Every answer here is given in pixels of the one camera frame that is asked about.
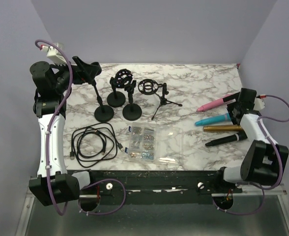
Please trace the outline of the blue microphone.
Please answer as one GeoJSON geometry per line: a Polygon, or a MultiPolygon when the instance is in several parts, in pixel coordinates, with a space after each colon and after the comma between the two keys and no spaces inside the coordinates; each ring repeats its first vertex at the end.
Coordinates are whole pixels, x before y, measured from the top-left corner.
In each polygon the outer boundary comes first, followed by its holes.
{"type": "Polygon", "coordinates": [[[205,125],[210,125],[210,124],[215,124],[215,123],[220,123],[220,122],[225,122],[225,121],[231,121],[229,114],[223,114],[223,115],[214,116],[214,117],[205,118],[205,119],[196,121],[195,126],[205,126],[205,125]]]}

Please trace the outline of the gold microphone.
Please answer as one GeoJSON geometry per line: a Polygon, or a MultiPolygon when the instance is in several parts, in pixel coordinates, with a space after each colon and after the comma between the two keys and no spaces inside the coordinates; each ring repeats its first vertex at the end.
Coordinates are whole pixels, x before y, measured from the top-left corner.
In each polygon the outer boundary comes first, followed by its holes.
{"type": "Polygon", "coordinates": [[[204,132],[239,132],[243,128],[239,125],[209,125],[203,127],[204,132]]]}

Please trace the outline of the black microphone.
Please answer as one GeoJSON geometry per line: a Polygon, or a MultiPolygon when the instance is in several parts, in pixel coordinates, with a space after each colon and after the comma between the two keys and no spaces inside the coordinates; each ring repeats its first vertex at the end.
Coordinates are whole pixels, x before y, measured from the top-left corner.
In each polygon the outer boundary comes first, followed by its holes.
{"type": "Polygon", "coordinates": [[[215,139],[212,140],[208,143],[205,144],[206,147],[213,147],[213,146],[218,146],[218,145],[223,145],[231,142],[236,142],[236,141],[243,141],[247,139],[247,135],[245,132],[241,131],[238,133],[235,133],[233,135],[229,135],[223,138],[215,139]]]}

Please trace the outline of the pink microphone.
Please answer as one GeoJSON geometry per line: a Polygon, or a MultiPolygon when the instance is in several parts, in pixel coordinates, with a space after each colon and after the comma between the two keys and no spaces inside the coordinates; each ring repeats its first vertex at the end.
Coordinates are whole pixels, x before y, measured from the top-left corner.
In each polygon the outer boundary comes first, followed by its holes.
{"type": "Polygon", "coordinates": [[[228,101],[231,101],[233,99],[236,98],[236,94],[229,94],[229,95],[226,95],[222,98],[219,98],[217,100],[214,100],[212,102],[209,102],[207,104],[204,104],[202,106],[200,106],[198,109],[197,109],[197,112],[204,112],[204,111],[207,111],[207,110],[210,110],[210,109],[213,109],[213,108],[216,108],[218,106],[221,106],[223,105],[224,103],[228,102],[228,101]]]}

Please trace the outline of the black shock-mount round-base stand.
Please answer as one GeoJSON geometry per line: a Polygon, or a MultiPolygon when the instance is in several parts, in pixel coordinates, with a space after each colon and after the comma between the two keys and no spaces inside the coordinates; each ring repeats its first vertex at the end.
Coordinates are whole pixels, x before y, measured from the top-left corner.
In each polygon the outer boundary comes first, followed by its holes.
{"type": "Polygon", "coordinates": [[[107,97],[107,103],[113,108],[118,108],[124,105],[126,101],[125,95],[117,91],[117,89],[125,89],[127,86],[131,85],[133,80],[133,75],[128,69],[119,70],[114,77],[110,78],[110,85],[112,92],[107,97]]]}

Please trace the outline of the black clip round-base stand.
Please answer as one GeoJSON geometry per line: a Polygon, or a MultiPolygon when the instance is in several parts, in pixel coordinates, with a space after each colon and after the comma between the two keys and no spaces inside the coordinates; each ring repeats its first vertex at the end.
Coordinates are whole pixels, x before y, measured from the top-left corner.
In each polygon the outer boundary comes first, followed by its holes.
{"type": "Polygon", "coordinates": [[[99,104],[99,107],[96,108],[96,110],[94,111],[94,117],[99,122],[102,122],[102,123],[108,122],[114,117],[114,110],[111,106],[103,104],[103,100],[97,90],[95,80],[92,80],[91,85],[93,86],[95,90],[96,99],[99,104]]]}

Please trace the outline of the black round-base mic stand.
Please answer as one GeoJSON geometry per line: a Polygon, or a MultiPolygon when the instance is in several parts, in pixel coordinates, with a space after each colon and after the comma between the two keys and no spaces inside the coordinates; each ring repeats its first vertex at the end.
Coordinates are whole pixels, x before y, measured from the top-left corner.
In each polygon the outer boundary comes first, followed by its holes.
{"type": "Polygon", "coordinates": [[[136,87],[136,80],[133,80],[131,84],[127,85],[124,90],[128,95],[128,104],[123,108],[122,114],[126,120],[135,121],[142,116],[142,109],[138,104],[134,103],[133,94],[136,87]]]}

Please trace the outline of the black tripod shock-mount stand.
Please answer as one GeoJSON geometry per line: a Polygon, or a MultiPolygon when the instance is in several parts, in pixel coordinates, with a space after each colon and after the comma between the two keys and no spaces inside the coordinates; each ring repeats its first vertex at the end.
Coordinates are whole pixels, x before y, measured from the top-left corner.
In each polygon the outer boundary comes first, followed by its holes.
{"type": "Polygon", "coordinates": [[[157,107],[154,115],[151,117],[152,120],[154,120],[158,110],[162,106],[175,104],[179,107],[182,107],[182,104],[172,102],[166,98],[166,96],[169,94],[169,91],[167,89],[167,83],[157,83],[153,79],[143,79],[138,84],[138,91],[143,95],[156,95],[159,98],[160,104],[157,107]]]}

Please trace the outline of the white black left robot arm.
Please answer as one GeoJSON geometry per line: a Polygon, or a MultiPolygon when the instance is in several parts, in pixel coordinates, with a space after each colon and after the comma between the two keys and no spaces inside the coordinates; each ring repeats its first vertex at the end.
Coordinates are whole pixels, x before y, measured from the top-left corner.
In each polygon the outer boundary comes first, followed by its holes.
{"type": "Polygon", "coordinates": [[[33,112],[41,134],[40,164],[36,178],[29,181],[29,189],[44,206],[74,201],[81,190],[91,194],[96,189],[89,171],[67,172],[63,153],[66,121],[63,94],[70,83],[90,84],[102,69],[98,62],[87,64],[77,56],[73,60],[79,64],[68,67],[38,61],[29,69],[36,85],[33,112]]]}

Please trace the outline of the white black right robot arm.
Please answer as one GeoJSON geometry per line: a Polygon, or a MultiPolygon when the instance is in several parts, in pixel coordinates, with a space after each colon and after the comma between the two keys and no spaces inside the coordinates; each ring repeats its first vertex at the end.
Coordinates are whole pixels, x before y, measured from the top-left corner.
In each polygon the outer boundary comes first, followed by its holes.
{"type": "Polygon", "coordinates": [[[239,167],[220,169],[222,175],[214,179],[214,189],[223,193],[230,189],[232,183],[247,182],[260,189],[271,190],[281,183],[289,149],[272,138],[263,124],[265,117],[254,109],[255,99],[267,96],[258,96],[255,90],[242,88],[232,97],[235,102],[227,105],[231,121],[242,127],[252,144],[239,167]]]}

